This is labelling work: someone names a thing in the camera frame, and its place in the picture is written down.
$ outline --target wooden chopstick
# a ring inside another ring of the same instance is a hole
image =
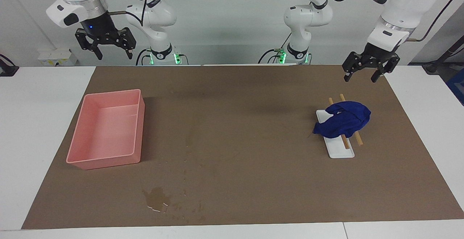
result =
[[[332,98],[328,98],[328,103],[330,105],[333,105],[334,104],[334,100]],[[347,137],[345,136],[345,134],[342,134],[341,135],[341,139],[343,140],[343,145],[345,145],[345,149],[349,149],[349,144],[348,144],[348,140],[347,140]]]
[[[343,94],[340,94],[340,99],[341,101],[346,101],[345,96]],[[363,140],[361,139],[361,135],[359,135],[359,131],[355,132],[355,138],[356,142],[358,142],[358,145],[364,145]]]

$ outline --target green led light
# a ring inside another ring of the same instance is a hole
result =
[[[182,63],[182,59],[179,57],[179,55],[175,53],[174,53],[174,60],[175,60],[176,65]]]
[[[280,57],[279,57],[279,63],[284,64],[285,63],[285,58],[287,57],[287,53],[283,52]]]

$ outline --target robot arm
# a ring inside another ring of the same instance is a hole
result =
[[[309,27],[324,26],[332,20],[333,11],[328,0],[310,0],[308,5],[297,5],[286,9],[284,21],[291,29],[290,43],[287,45],[287,59],[304,62],[311,41]]]
[[[157,63],[178,62],[173,47],[162,27],[172,26],[177,20],[174,9],[164,0],[147,0],[144,22],[142,24],[134,17],[127,16],[130,24],[140,29],[150,42],[151,57]],[[127,7],[126,11],[141,16],[144,3],[135,3]]]
[[[395,54],[416,29],[422,16],[436,0],[374,0],[384,5],[376,26],[369,35],[363,53],[351,52],[343,62],[346,73],[344,79],[349,81],[354,72],[365,67],[376,68],[372,82],[384,73],[391,73],[399,62]]]
[[[129,28],[116,29],[105,0],[56,0],[46,12],[62,28],[80,22],[83,29],[77,29],[76,39],[82,49],[94,52],[98,59],[103,57],[98,44],[118,46],[126,51],[129,59],[132,58],[136,40]]]

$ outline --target pink tray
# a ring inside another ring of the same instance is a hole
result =
[[[82,169],[140,162],[144,112],[139,89],[87,94],[66,162]]]

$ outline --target water stain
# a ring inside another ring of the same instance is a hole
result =
[[[148,208],[157,212],[167,211],[167,207],[171,202],[169,197],[164,194],[162,188],[153,188],[150,193],[142,190],[142,193],[145,196],[146,206]]]

